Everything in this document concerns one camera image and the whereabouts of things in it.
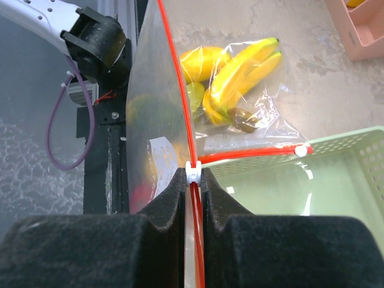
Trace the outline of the orange fruit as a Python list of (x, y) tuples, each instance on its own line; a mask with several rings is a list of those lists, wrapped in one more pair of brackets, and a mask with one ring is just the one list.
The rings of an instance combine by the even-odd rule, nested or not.
[(189, 147), (185, 146), (181, 142), (175, 142), (172, 143), (173, 150), (175, 151), (176, 154), (176, 159), (178, 162), (178, 167), (185, 167), (185, 163), (187, 161), (190, 161), (190, 151)]

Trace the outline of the yellow star fruit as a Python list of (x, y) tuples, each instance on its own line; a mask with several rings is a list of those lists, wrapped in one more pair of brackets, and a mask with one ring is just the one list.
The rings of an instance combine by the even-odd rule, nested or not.
[(192, 82), (187, 85), (187, 95), (190, 102), (190, 110), (194, 119), (199, 116), (199, 109), (205, 94), (205, 87), (200, 82)]

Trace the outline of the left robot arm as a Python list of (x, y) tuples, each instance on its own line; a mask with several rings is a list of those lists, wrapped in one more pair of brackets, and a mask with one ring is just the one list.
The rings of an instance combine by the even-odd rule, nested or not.
[(2, 287), (182, 287), (189, 105), (161, 1), (146, 8), (133, 66), (112, 17), (55, 1), (2, 1), (6, 16), (38, 28), (73, 62), (77, 77), (127, 85), (129, 213), (38, 216), (1, 243)]

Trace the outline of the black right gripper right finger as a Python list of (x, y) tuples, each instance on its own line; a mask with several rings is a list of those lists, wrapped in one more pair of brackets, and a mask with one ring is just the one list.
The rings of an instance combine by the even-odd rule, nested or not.
[(202, 171), (206, 287), (382, 287), (383, 256), (362, 221), (255, 215)]

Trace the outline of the red apple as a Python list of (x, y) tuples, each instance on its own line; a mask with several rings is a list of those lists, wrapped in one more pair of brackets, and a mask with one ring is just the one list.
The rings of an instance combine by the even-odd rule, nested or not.
[(129, 193), (130, 213), (135, 214), (145, 207), (151, 199), (151, 189), (147, 185), (138, 185)]

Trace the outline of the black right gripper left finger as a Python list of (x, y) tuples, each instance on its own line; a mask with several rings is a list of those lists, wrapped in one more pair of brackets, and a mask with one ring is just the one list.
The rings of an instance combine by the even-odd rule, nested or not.
[(47, 215), (1, 242), (2, 287), (183, 287), (184, 169), (136, 214)]

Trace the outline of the yellow banana bunch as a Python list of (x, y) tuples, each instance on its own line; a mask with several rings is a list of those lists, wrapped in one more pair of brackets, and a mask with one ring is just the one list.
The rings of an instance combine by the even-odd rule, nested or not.
[(276, 37), (251, 43), (229, 60), (214, 76), (206, 90), (202, 106), (215, 126), (229, 125), (229, 110), (237, 107), (242, 96), (268, 77), (280, 64), (283, 54)]

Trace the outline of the yellow mango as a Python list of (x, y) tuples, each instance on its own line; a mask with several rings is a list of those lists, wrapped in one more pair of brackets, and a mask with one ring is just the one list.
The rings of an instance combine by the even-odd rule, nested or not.
[(231, 56), (221, 47), (199, 46), (179, 57), (186, 84), (209, 80)]

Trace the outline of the clear zip bag orange zipper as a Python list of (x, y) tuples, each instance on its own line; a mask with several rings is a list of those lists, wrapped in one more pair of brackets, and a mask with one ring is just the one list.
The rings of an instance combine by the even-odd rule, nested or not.
[[(251, 43), (264, 38), (269, 37), (199, 46), (221, 47), (233, 58)], [(191, 114), (197, 158), (201, 163), (275, 155), (304, 157), (312, 153), (312, 145), (281, 115), (275, 103), (277, 95), (284, 89), (286, 79), (285, 54), (281, 43), (278, 49), (283, 54), (280, 64), (268, 77), (242, 96), (236, 108), (229, 110), (232, 120), (229, 125), (212, 124), (205, 115), (202, 103), (199, 116), (194, 119)], [(205, 91), (218, 72), (219, 70), (213, 72), (209, 80), (200, 82)]]

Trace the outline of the green orange mango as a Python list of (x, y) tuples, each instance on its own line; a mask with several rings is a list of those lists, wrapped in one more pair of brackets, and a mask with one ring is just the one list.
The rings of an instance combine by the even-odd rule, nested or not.
[(176, 137), (184, 129), (184, 115), (178, 105), (164, 98), (142, 94), (126, 106), (126, 122), (139, 131)]

